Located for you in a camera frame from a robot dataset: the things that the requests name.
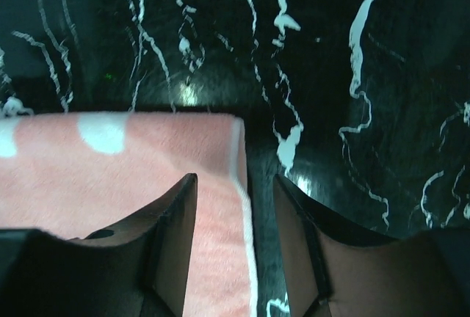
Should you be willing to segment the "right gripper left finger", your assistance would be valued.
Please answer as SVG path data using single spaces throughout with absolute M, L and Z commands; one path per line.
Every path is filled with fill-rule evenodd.
M 3 316 L 181 316 L 198 177 L 85 238 L 1 231 Z

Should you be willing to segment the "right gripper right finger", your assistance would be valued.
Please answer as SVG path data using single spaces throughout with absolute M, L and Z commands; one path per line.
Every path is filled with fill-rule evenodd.
M 275 218 L 292 316 L 467 316 L 469 230 L 405 239 L 366 229 L 273 181 Z

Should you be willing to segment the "pink patterned towel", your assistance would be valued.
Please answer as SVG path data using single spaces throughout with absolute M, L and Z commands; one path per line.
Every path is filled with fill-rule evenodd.
M 198 177 L 186 316 L 255 316 L 245 127 L 227 114 L 70 113 L 1 121 L 1 226 L 84 237 Z

